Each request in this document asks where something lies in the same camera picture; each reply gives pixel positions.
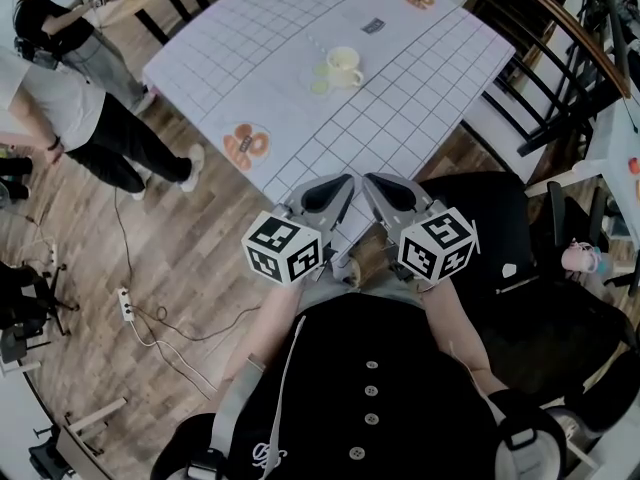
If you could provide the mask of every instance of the human arm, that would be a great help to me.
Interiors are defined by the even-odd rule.
[[[304,280],[287,287],[276,286],[271,289],[251,327],[227,361],[218,392],[203,412],[217,411],[233,378],[250,355],[265,365],[273,360],[291,330],[303,291]]]
[[[44,151],[49,163],[56,163],[64,153],[64,149],[58,145],[53,151],[49,151],[49,148],[57,142],[56,134],[38,103],[22,84],[13,95],[8,110],[22,123],[29,135],[3,133],[0,136],[0,141],[4,144],[40,149]]]
[[[485,394],[507,389],[491,372],[484,344],[467,317],[450,279],[421,295],[431,333],[438,348],[445,354],[455,354],[464,363]]]
[[[62,29],[67,28],[78,21],[84,14],[91,9],[91,2],[82,4],[76,7],[73,11],[63,14],[54,18],[53,16],[47,16],[42,24],[42,31],[50,36],[56,35]]]

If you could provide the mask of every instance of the person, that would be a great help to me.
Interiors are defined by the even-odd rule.
[[[304,283],[270,291],[218,393],[177,427],[151,480],[513,478],[496,472],[504,427],[492,406],[505,421],[515,418],[520,429],[546,432],[556,443],[548,447],[556,471],[526,478],[559,476],[562,429],[492,374],[449,279],[421,294],[390,271],[362,289],[328,270]],[[243,386],[253,365],[264,373],[234,423],[230,413],[245,402],[234,381],[242,378]],[[218,431],[232,436],[227,454],[220,434],[213,445],[220,412]],[[215,458],[214,450],[228,455],[218,463],[220,476],[187,476],[188,464]]]
[[[33,162],[29,157],[0,158],[0,176],[25,176],[33,171]],[[31,190],[19,181],[0,178],[0,185],[4,185],[9,199],[29,199]]]
[[[118,48],[82,17],[91,8],[91,2],[69,10],[51,0],[18,0],[15,31],[140,114],[154,96],[129,72]]]
[[[0,143],[30,146],[55,165],[63,154],[96,177],[142,199],[146,182],[130,159],[191,192],[204,165],[193,144],[177,158],[103,89],[75,73],[37,66],[0,48]]]

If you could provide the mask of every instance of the hand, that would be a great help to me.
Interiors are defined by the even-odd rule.
[[[53,151],[49,151],[48,149],[44,151],[44,157],[47,159],[49,165],[56,165],[63,154],[64,148],[60,144],[58,144],[58,147]]]

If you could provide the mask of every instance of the white button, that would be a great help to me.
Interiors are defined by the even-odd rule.
[[[364,459],[364,448],[360,448],[359,446],[354,446],[349,450],[349,457],[353,460],[362,460]]]
[[[376,414],[369,413],[364,417],[364,421],[367,422],[367,425],[377,425],[380,422],[380,418]]]

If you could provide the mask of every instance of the white shirt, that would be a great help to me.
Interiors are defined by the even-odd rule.
[[[20,84],[49,119],[65,151],[87,143],[102,113],[104,90],[76,73],[45,69],[0,47],[0,132],[29,135],[8,111]]]

